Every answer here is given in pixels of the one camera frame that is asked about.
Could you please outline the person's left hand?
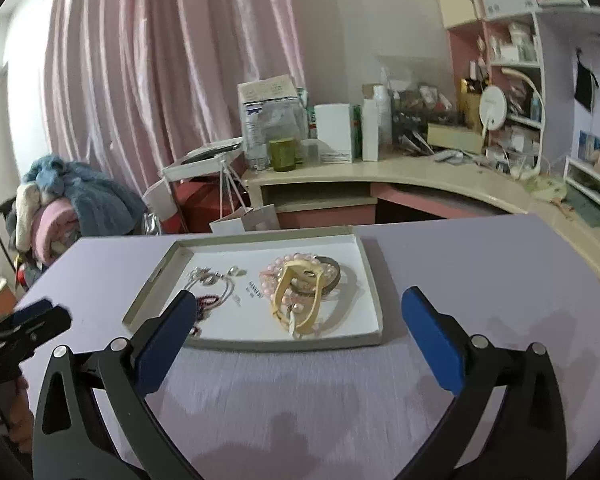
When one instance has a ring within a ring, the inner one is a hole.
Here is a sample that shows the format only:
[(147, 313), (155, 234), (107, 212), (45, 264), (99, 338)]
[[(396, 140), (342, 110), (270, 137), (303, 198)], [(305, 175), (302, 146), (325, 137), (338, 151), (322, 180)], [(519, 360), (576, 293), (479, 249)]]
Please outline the person's left hand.
[(32, 453), (34, 429), (34, 415), (30, 409), (28, 390), (29, 383), (21, 375), (16, 381), (17, 394), (8, 415), (9, 440), (17, 445), (19, 452), (23, 454)]

